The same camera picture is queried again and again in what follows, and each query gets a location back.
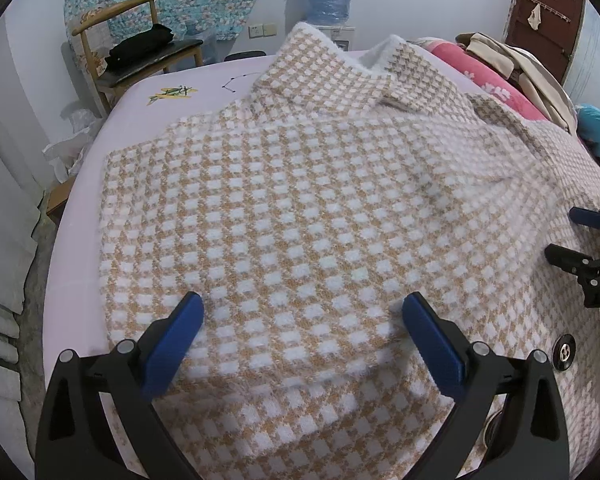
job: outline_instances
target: white wall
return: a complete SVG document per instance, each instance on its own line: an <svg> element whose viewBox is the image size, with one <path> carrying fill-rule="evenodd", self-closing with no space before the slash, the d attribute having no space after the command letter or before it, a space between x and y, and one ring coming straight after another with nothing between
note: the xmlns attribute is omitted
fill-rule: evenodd
<svg viewBox="0 0 600 480"><path fill-rule="evenodd" d="M250 40L247 28L219 55L245 50L273 54L285 33L304 16L305 0L257 0L248 23L276 23L278 35ZM347 25L356 27L355 50L368 49L389 34L406 39L435 36L453 40L460 32L485 32L502 37L511 0L352 0Z"/></svg>
<svg viewBox="0 0 600 480"><path fill-rule="evenodd" d="M82 107L62 55L64 0L13 0L4 19L13 62L50 142L72 134L69 114Z"/></svg>
<svg viewBox="0 0 600 480"><path fill-rule="evenodd" d="M564 89L574 103L600 108L600 15L588 0Z"/></svg>
<svg viewBox="0 0 600 480"><path fill-rule="evenodd" d="M40 186L49 189L58 181L42 157L49 140L38 122L11 57L4 16L0 18L0 136L10 137Z"/></svg>

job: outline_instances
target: electrical outlet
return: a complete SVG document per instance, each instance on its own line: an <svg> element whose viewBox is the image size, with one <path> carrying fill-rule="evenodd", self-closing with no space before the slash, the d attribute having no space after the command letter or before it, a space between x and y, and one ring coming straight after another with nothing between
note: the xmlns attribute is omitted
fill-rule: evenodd
<svg viewBox="0 0 600 480"><path fill-rule="evenodd" d="M249 37L250 38L261 38L262 37L262 24L249 25Z"/></svg>
<svg viewBox="0 0 600 480"><path fill-rule="evenodd" d="M278 33L278 26L275 23L266 23L262 26L264 36L275 36Z"/></svg>

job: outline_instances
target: chair backrest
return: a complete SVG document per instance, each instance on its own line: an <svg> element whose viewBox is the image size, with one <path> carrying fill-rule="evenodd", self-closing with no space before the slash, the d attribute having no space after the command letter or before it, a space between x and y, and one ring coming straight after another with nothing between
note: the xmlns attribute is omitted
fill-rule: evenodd
<svg viewBox="0 0 600 480"><path fill-rule="evenodd" d="M131 9L133 9L137 6L140 6L142 4L145 4L147 2L149 2L149 7L151 9L151 21L154 24L158 23L158 12L155 9L155 1L156 0L127 0L126 2L120 2L118 4L113 4L112 6L106 7L104 9L100 9L93 16L88 17L88 19L84 20L84 22L82 22L80 25L75 27L74 30L71 31L72 36L77 36L78 34L80 34L80 40L82 41L82 47L84 49L84 57L87 62L87 70L89 71L89 74L91 75L91 78L93 79L94 85L96 85L96 81L98 79L98 69L96 67L96 62L93 59L93 53L91 52L91 48L89 46L89 41L87 40L87 34L86 34L87 29L90 27L94 27L95 25L97 25L99 23L106 22L107 20L110 20L111 18L115 18L116 16L119 16L123 12L126 12L127 10L131 10ZM111 106L109 104L109 100L107 99L107 96L104 95L103 92L100 92L99 90L97 90L97 85L96 85L96 91L98 92L98 97L100 98L100 101L102 102L102 106L104 107L106 113L108 114L111 111Z"/></svg>
<svg viewBox="0 0 600 480"><path fill-rule="evenodd" d="M153 23L158 23L158 12L155 9L155 1L156 0L127 0L126 2L120 2L109 7L105 7L104 9L100 9L93 16L90 16L88 20L85 20L78 27L75 27L74 30L71 31L71 35L77 36L78 34L83 33L89 27L93 27L93 25L106 22L111 18L119 16L123 12L127 12L128 10L147 2L149 2L149 7L151 8L151 21Z"/></svg>

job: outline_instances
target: houndstooth knit garment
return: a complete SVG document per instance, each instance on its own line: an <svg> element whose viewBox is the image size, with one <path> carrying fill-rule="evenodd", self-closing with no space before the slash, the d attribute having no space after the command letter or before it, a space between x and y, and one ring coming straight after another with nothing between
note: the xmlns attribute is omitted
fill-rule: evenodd
<svg viewBox="0 0 600 480"><path fill-rule="evenodd" d="M248 97L109 156L110 341L196 291L203 329L154 405L203 478L384 480L452 406L402 325L406 294L499 354L571 333L556 378L575 475L600 446L600 310L542 251L600 256L600 233L568 219L600 208L600 168L400 38L371 57L298 25Z"/></svg>

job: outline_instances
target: pink blanket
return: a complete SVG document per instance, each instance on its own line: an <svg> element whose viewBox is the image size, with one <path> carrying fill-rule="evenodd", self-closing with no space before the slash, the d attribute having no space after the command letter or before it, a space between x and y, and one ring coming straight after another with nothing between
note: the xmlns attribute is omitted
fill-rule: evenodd
<svg viewBox="0 0 600 480"><path fill-rule="evenodd" d="M547 120L544 115L516 88L499 74L477 59L469 56L455 43L443 40L424 41L418 44L434 56L451 65L458 72L471 79L485 92L509 105L525 119L532 121Z"/></svg>

